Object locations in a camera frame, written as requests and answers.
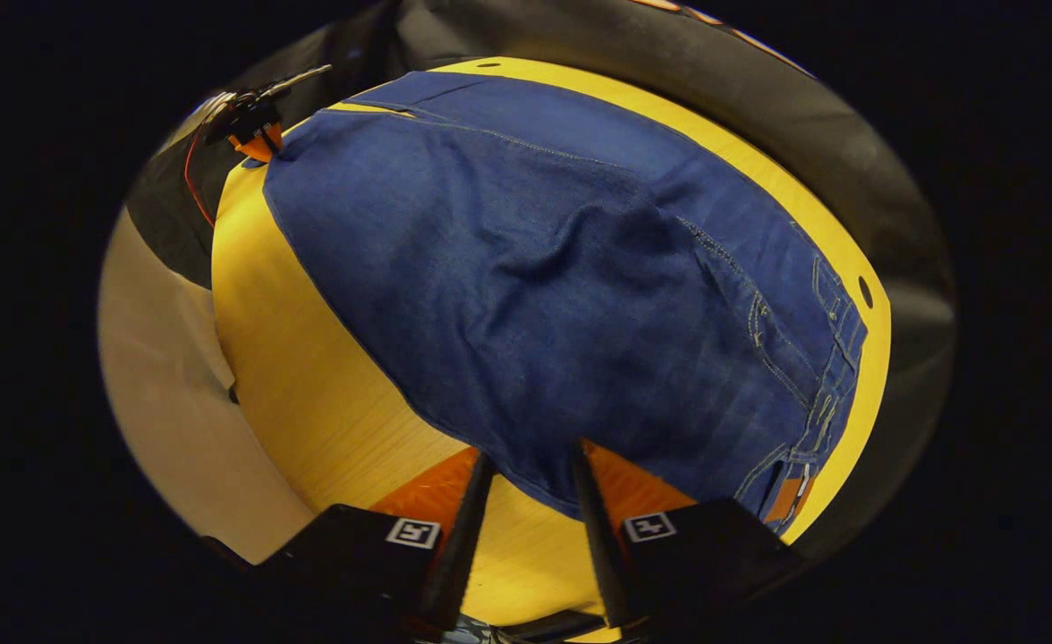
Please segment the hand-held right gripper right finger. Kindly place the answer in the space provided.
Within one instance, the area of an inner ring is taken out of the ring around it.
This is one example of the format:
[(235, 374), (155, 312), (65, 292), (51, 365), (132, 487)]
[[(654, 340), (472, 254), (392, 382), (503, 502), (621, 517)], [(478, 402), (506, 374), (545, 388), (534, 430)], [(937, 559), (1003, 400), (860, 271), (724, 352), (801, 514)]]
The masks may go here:
[(586, 437), (572, 466), (596, 587), (620, 631), (721, 631), (807, 563), (737, 501), (695, 501)]

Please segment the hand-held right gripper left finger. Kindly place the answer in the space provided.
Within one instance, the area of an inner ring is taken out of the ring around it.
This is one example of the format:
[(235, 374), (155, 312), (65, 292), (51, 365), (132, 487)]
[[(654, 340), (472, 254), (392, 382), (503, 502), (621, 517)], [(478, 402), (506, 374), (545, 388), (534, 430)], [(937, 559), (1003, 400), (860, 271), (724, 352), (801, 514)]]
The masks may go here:
[(260, 563), (204, 542), (305, 640), (442, 640), (462, 611), (494, 472), (463, 449), (368, 509), (330, 505)]

